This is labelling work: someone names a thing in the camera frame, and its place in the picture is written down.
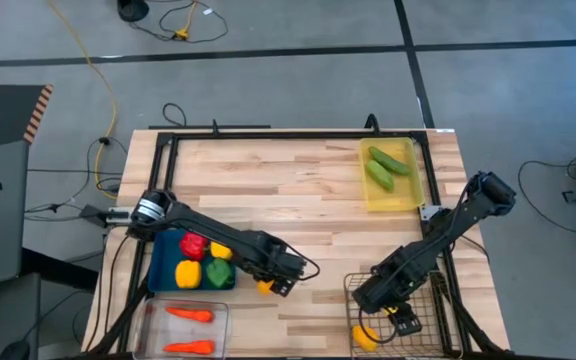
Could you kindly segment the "large hazard striped floor mat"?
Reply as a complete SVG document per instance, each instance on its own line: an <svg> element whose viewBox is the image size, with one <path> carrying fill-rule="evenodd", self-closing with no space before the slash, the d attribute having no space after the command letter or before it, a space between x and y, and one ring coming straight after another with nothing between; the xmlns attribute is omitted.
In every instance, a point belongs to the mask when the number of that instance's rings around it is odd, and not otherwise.
<svg viewBox="0 0 576 360"><path fill-rule="evenodd" d="M33 143L53 90L52 84L0 85L0 145Z"/></svg>

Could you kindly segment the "orange carrot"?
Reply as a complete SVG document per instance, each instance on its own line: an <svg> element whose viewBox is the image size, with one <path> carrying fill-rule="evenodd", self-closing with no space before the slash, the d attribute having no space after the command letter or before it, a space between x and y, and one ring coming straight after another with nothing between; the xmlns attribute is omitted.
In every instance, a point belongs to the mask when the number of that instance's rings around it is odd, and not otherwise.
<svg viewBox="0 0 576 360"><path fill-rule="evenodd" d="M165 310L173 316L201 323L212 323L215 318L214 313L207 309L166 307Z"/></svg>
<svg viewBox="0 0 576 360"><path fill-rule="evenodd" d="M216 345L212 340L196 340L191 342L171 343L163 347L166 353L184 353L196 355L212 355Z"/></svg>

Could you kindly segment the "bright yellow lemon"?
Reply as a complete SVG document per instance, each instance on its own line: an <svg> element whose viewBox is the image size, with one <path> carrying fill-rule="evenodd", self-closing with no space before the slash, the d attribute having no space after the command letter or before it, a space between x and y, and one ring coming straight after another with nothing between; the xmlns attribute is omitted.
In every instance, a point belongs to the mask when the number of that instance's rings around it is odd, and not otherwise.
<svg viewBox="0 0 576 360"><path fill-rule="evenodd" d="M355 325L352 327L352 338L356 345L366 352L374 352L377 347L378 336L370 327Z"/></svg>

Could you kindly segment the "red bell pepper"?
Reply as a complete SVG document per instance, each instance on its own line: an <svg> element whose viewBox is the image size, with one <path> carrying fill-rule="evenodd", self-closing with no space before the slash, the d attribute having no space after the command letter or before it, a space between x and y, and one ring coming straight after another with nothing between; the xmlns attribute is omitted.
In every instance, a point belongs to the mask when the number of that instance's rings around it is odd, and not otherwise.
<svg viewBox="0 0 576 360"><path fill-rule="evenodd" d="M187 232L181 238L180 250L183 255L192 261L201 261L210 241L202 235Z"/></svg>

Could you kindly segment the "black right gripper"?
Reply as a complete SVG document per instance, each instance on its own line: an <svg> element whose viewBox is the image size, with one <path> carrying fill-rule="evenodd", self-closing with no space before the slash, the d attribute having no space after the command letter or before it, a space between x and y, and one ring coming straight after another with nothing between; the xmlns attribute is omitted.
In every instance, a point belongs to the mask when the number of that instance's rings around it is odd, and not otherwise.
<svg viewBox="0 0 576 360"><path fill-rule="evenodd" d="M408 303L411 294L421 285L420 281L401 280L395 275L374 272L352 291L352 298L359 305L360 315L384 311L386 307L399 307L396 314L384 312L394 327L393 336L408 336L422 330L418 316Z"/></svg>

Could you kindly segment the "dark green cucumber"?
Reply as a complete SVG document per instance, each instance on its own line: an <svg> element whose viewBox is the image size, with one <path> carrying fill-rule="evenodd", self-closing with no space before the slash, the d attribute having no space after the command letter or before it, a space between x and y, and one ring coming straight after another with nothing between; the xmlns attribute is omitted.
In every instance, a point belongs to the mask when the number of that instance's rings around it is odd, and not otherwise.
<svg viewBox="0 0 576 360"><path fill-rule="evenodd" d="M411 173L411 168L408 165L394 159L377 147L370 146L368 152L377 163L389 172L404 176Z"/></svg>

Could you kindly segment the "clear plastic bin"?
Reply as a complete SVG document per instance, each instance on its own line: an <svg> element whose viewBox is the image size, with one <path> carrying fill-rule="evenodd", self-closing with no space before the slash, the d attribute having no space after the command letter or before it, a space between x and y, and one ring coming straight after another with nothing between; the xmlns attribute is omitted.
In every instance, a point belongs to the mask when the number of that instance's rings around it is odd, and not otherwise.
<svg viewBox="0 0 576 360"><path fill-rule="evenodd" d="M207 309L214 313L212 323L179 318L166 312L166 307ZM230 308L225 303L174 299L147 300L137 326L134 360L225 360L230 342ZM212 340L212 355L166 353L165 345L196 340Z"/></svg>

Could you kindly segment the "grey keyboard tray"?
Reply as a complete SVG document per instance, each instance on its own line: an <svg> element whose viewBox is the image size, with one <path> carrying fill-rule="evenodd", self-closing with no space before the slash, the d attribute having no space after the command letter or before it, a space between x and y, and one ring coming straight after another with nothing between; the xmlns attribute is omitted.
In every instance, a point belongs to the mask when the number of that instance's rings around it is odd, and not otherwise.
<svg viewBox="0 0 576 360"><path fill-rule="evenodd" d="M8 345L24 340L26 360L37 360L40 295L41 280L35 274L0 282L0 355Z"/></svg>

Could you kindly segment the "black computer mouse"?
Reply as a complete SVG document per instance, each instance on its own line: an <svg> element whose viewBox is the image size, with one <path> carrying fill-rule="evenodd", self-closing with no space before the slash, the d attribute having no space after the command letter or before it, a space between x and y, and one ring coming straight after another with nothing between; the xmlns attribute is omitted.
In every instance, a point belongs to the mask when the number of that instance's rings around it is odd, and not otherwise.
<svg viewBox="0 0 576 360"><path fill-rule="evenodd" d="M30 345L25 340L8 344L0 353L0 360L29 360Z"/></svg>

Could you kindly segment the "blue plastic bin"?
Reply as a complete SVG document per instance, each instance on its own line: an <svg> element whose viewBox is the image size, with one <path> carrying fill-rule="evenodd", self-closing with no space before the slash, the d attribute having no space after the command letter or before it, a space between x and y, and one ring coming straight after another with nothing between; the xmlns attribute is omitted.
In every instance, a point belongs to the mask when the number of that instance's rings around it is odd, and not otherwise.
<svg viewBox="0 0 576 360"><path fill-rule="evenodd" d="M154 249L152 254L152 265L148 280L148 287L152 292L173 292L173 291L198 291L198 290L232 290L236 284L236 267L230 261L235 275L234 286L231 289L215 289L213 288L206 276L206 267L214 259L210 253L210 241L205 250L205 256L201 261L202 268L202 281L196 289L181 289L178 288L175 282L175 268L177 264L183 260L190 260L182 254L180 250L180 241L185 230L170 230L159 233L155 238Z"/></svg>

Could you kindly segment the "green bell pepper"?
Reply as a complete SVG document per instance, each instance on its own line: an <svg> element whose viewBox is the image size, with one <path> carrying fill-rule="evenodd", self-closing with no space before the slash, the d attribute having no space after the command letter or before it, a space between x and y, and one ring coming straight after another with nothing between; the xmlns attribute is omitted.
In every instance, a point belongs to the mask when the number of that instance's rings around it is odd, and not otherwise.
<svg viewBox="0 0 576 360"><path fill-rule="evenodd" d="M206 267L209 284L215 289L231 289L234 286L235 275L229 262L214 258Z"/></svg>

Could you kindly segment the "black round stand base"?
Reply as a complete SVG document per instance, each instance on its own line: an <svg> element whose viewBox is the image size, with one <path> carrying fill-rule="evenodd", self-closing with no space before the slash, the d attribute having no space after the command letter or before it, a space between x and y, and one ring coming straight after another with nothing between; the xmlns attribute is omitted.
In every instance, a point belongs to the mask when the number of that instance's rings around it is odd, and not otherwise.
<svg viewBox="0 0 576 360"><path fill-rule="evenodd" d="M144 19L149 13L146 0L116 0L117 13L125 22L137 22Z"/></svg>

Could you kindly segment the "yellow bell pepper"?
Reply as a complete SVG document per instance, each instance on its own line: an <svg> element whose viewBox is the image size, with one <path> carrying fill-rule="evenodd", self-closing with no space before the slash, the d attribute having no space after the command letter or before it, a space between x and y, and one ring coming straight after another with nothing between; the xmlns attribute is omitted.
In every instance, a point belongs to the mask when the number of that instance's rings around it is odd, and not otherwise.
<svg viewBox="0 0 576 360"><path fill-rule="evenodd" d="M230 261L233 256L233 252L230 248L217 242L212 242L210 244L210 253L214 258L219 258L225 261Z"/></svg>
<svg viewBox="0 0 576 360"><path fill-rule="evenodd" d="M183 260L175 268L175 282L181 289L196 289L202 281L202 268L198 261Z"/></svg>

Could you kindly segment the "yellow translucent plastic bin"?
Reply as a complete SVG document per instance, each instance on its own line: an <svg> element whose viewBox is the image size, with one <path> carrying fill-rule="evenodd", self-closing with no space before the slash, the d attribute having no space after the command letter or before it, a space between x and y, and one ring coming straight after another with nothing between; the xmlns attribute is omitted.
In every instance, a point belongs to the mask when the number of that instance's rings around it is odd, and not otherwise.
<svg viewBox="0 0 576 360"><path fill-rule="evenodd" d="M370 146L379 148L411 168L411 173L407 176L388 171L394 180L392 192L384 191L369 177L365 170L365 164L369 160L374 160L368 152ZM359 142L359 162L363 196L366 209L369 212L409 211L418 208L425 202L417 151L411 139L363 138Z"/></svg>

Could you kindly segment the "light green cucumber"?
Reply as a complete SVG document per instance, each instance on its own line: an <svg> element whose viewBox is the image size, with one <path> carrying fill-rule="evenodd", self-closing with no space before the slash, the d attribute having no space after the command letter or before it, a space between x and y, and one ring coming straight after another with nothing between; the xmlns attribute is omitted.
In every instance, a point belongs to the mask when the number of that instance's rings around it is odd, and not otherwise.
<svg viewBox="0 0 576 360"><path fill-rule="evenodd" d="M369 177L375 181L384 191L392 192L394 190L394 180L392 175L377 161L369 160L365 164L365 170Z"/></svg>

